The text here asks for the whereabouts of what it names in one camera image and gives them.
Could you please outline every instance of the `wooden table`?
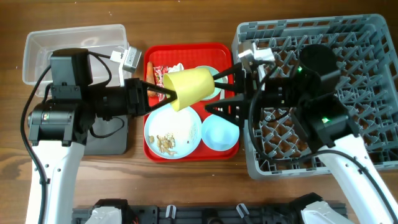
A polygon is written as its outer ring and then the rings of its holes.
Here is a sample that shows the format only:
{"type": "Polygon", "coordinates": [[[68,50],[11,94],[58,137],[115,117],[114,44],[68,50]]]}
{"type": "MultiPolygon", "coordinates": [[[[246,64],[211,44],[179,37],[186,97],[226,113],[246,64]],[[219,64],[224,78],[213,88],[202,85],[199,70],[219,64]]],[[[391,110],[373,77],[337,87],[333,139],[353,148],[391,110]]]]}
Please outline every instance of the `wooden table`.
{"type": "MultiPolygon", "coordinates": [[[[22,144],[19,122],[32,90],[21,80],[25,40],[31,31],[123,24],[129,43],[142,50],[192,42],[221,42],[230,47],[241,22],[379,13],[387,19],[391,36],[398,43],[396,1],[0,2],[0,223],[24,223],[27,210],[32,165],[22,144]]],[[[125,155],[84,157],[76,182],[76,207],[93,205],[101,198],[126,198],[131,205],[259,204],[288,202],[310,192],[347,203],[331,175],[252,180],[242,149],[228,161],[155,164],[142,151],[142,125],[142,118],[131,122],[125,155]]],[[[397,197],[398,171],[381,175],[397,197]]],[[[351,208],[349,216],[356,219],[351,208]]]]}

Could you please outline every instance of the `clear plastic container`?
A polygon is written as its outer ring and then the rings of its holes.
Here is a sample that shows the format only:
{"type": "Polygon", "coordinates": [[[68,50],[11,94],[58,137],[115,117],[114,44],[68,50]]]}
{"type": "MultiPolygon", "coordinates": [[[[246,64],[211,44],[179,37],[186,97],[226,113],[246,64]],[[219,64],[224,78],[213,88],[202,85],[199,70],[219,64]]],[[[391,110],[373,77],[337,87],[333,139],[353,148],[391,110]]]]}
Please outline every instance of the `clear plastic container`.
{"type": "MultiPolygon", "coordinates": [[[[43,30],[31,32],[26,39],[24,52],[24,68],[22,80],[25,84],[35,85],[44,69],[50,65],[50,56],[54,50],[80,47],[89,51],[111,55],[112,51],[123,52],[128,49],[126,30],[123,25],[105,25],[76,27],[56,30],[43,30]]],[[[102,58],[112,73],[112,81],[108,86],[119,85],[119,64],[102,58]]],[[[90,55],[93,83],[103,82],[108,79],[104,66],[90,55]]],[[[131,78],[129,72],[123,71],[125,78],[131,78]]],[[[43,97],[45,86],[52,82],[51,70],[46,74],[36,95],[43,97]]]]}

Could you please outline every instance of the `red tray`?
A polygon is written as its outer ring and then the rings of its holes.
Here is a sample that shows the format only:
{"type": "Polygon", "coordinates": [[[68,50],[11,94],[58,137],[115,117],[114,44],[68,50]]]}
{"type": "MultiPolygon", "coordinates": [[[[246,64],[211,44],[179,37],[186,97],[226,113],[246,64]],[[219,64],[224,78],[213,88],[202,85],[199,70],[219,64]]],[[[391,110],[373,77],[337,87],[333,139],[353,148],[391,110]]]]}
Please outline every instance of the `red tray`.
{"type": "MultiPolygon", "coordinates": [[[[181,44],[181,45],[159,45],[153,46],[147,50],[144,56],[144,74],[147,73],[147,63],[152,62],[154,66],[166,65],[174,66],[182,63],[184,69],[195,68],[200,65],[208,65],[219,72],[226,70],[232,66],[231,52],[223,44],[219,43],[205,43],[205,44],[181,44]]],[[[233,76],[228,76],[229,83],[233,83],[233,76]]],[[[225,98],[234,96],[232,91],[225,91],[225,98]]],[[[220,99],[220,94],[208,101],[200,101],[191,105],[191,107],[198,113],[203,122],[209,115],[205,111],[205,105],[220,99]]],[[[158,103],[157,97],[150,97],[149,104],[154,105],[158,103]]],[[[144,126],[148,115],[144,116],[144,126]]],[[[144,152],[145,155],[155,162],[178,162],[178,161],[204,161],[213,159],[229,159],[233,157],[239,149],[239,142],[231,149],[223,152],[218,152],[210,149],[203,141],[200,141],[198,147],[188,156],[181,159],[164,159],[154,154],[145,142],[144,138],[144,152]]]]}

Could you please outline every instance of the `gray box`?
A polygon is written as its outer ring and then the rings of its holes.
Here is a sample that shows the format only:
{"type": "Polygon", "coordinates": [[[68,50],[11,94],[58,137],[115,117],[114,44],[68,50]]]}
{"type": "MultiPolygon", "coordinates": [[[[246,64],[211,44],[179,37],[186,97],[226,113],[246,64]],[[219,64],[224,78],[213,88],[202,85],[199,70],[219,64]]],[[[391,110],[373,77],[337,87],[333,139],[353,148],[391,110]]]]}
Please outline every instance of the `gray box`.
{"type": "MultiPolygon", "coordinates": [[[[244,22],[238,25],[232,44],[234,63],[239,62],[238,44],[252,40],[258,47],[271,47],[280,67],[273,77],[288,77],[300,49],[310,44],[331,47],[343,75],[336,96],[356,120],[366,148],[378,170],[398,168],[398,59],[386,20],[378,14],[244,22]]],[[[284,110],[264,109],[275,118],[284,110]]],[[[294,133],[287,116],[275,123],[264,120],[255,130],[263,150],[274,159],[291,160],[310,153],[294,133]]],[[[330,171],[317,157],[304,164],[282,167],[259,158],[244,128],[249,175],[253,179],[303,177],[330,171]]]]}

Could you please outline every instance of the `carrot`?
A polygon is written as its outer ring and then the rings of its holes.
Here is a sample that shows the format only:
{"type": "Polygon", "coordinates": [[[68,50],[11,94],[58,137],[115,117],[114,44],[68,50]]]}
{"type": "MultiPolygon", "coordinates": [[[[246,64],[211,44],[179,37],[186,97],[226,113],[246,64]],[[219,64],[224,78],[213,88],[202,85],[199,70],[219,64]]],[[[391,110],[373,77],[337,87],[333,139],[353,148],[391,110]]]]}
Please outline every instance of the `carrot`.
{"type": "MultiPolygon", "coordinates": [[[[152,62],[148,62],[147,64],[147,80],[146,82],[155,84],[154,78],[154,65],[152,62]]],[[[148,90],[148,96],[156,96],[156,92],[148,90]]]]}

